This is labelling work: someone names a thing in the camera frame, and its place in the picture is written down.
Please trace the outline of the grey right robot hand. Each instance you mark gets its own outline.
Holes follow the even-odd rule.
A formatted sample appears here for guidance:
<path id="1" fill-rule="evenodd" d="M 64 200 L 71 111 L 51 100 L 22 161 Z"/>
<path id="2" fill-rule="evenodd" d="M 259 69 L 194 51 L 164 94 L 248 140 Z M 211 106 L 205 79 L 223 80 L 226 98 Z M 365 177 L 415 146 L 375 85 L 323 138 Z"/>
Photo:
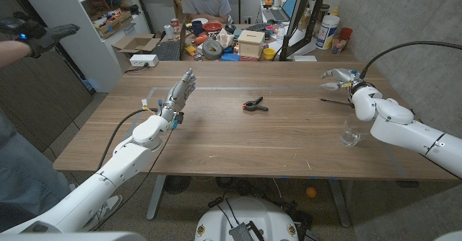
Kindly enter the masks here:
<path id="1" fill-rule="evenodd" d="M 330 69 L 324 72 L 321 78 L 325 79 L 328 76 L 332 76 L 336 82 L 327 82 L 325 84 L 321 84 L 320 87 L 328 91 L 347 89 L 349 91 L 349 95 L 352 96 L 354 94 L 353 87 L 357 86 L 360 82 L 363 82 L 360 75 L 361 73 L 351 69 Z"/>

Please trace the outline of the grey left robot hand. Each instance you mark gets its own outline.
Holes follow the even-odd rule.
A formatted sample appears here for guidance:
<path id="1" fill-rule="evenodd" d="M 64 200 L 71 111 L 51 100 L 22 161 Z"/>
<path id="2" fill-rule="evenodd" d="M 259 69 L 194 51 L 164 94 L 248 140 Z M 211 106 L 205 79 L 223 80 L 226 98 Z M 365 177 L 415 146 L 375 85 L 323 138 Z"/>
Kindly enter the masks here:
<path id="1" fill-rule="evenodd" d="M 171 121 L 176 113 L 179 113 L 186 105 L 186 100 L 195 90 L 196 77 L 193 69 L 181 77 L 181 79 L 167 93 L 165 101 L 157 114 L 167 121 Z"/>

